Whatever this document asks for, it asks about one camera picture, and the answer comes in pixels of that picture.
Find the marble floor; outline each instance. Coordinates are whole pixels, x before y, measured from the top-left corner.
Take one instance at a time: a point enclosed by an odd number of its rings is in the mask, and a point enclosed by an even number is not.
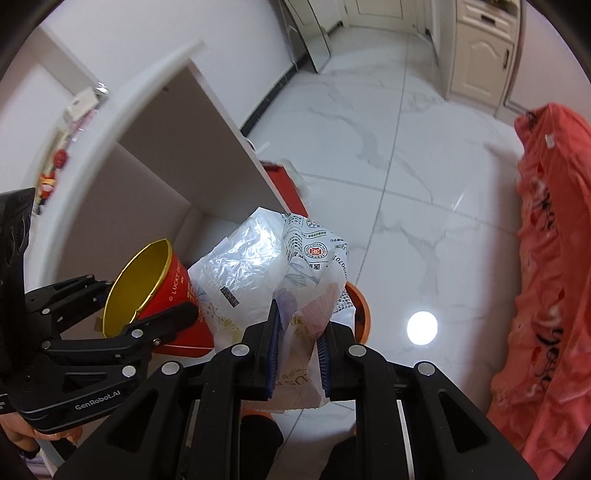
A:
[[[343,236],[349,279],[371,310],[368,345],[389,361],[434,362],[482,410],[505,361],[519,293],[514,130],[441,96],[423,38],[341,28],[321,75],[300,71],[250,134],[262,160],[289,159],[310,217]],[[438,321],[428,345],[410,316]],[[284,433],[269,479],[317,479],[350,435],[355,405],[276,416]]]

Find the pink cloth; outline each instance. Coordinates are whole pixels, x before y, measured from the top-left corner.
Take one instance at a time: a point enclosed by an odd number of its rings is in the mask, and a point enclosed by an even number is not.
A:
[[[591,424],[591,128],[554,103],[533,113],[515,121],[522,293],[488,417],[550,480]]]

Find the cabinet handle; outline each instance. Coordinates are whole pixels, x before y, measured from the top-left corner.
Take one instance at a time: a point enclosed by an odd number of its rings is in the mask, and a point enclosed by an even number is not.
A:
[[[494,18],[487,17],[486,15],[481,15],[481,16],[480,16],[480,19],[481,19],[483,22],[486,22],[486,23],[488,23],[488,24],[490,24],[490,25],[495,25],[495,24],[496,24],[496,20],[495,20]]]

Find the red ornament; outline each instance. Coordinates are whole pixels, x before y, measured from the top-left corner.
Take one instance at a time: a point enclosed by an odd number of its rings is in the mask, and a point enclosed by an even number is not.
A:
[[[62,168],[67,159],[68,152],[61,148],[53,155],[53,166],[55,168]]]
[[[47,200],[49,198],[49,196],[52,194],[54,188],[55,188],[54,185],[50,185],[47,183],[42,184],[41,185],[41,198],[43,200]]]

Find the plastic bag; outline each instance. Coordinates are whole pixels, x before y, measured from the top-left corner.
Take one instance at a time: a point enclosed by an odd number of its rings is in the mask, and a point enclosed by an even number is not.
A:
[[[217,351],[267,320],[271,300],[277,301],[282,328],[275,390],[252,408],[315,408],[327,401],[316,339],[335,310],[340,323],[353,328],[355,308],[344,291],[347,257],[347,243],[320,225],[259,208],[189,269]]]

